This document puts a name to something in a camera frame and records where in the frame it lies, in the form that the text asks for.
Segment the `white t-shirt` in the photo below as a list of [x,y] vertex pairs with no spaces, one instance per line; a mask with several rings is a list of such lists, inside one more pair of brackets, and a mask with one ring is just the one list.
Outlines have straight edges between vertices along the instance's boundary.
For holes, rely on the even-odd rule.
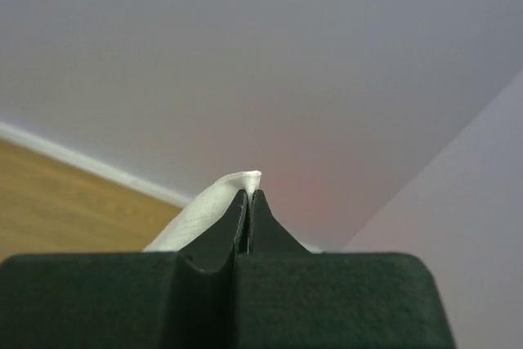
[[185,206],[144,252],[180,251],[223,217],[238,191],[245,191],[251,203],[261,174],[258,170],[235,172],[216,180]]

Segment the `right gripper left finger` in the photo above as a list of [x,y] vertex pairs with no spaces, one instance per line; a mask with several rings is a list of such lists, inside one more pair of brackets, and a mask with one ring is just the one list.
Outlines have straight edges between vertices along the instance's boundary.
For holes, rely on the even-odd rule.
[[1,265],[4,348],[227,348],[248,195],[180,252],[30,254]]

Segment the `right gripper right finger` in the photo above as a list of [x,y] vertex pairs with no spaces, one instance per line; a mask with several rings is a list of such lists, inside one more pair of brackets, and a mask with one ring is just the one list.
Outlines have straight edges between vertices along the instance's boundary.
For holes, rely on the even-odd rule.
[[453,348],[436,281],[407,253],[313,253],[257,191],[239,256],[242,348]]

